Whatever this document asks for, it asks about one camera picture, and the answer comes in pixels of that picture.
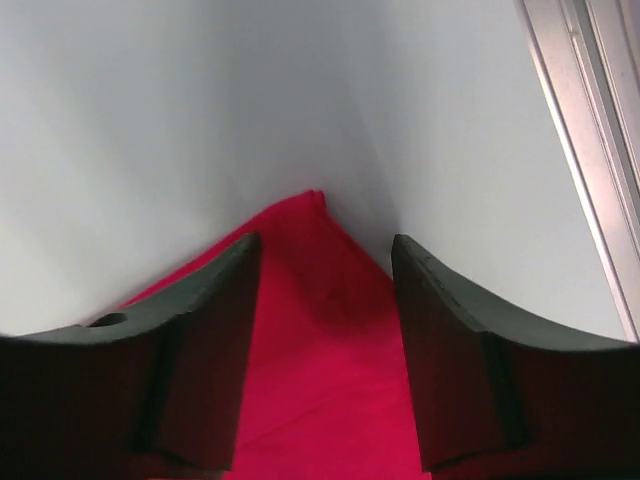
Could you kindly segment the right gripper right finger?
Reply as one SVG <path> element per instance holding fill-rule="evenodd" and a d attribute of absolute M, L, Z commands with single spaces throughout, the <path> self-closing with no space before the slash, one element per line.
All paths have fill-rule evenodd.
<path fill-rule="evenodd" d="M 639 347 L 526 311 L 410 236 L 392 269 L 422 469 L 434 479 L 635 479 Z"/>

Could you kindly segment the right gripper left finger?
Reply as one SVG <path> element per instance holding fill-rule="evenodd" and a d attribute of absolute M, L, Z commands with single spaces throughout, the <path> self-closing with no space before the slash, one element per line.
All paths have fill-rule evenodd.
<path fill-rule="evenodd" d="M 233 463 L 261 240 L 88 326 L 1 340 L 5 479 L 217 479 Z"/>

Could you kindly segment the magenta red t shirt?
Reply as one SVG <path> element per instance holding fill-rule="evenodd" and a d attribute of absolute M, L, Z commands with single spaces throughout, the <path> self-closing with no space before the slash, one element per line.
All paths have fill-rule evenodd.
<path fill-rule="evenodd" d="M 249 232 L 261 278 L 231 477 L 421 478 L 392 281 L 321 191 L 268 207 L 158 286 Z"/>

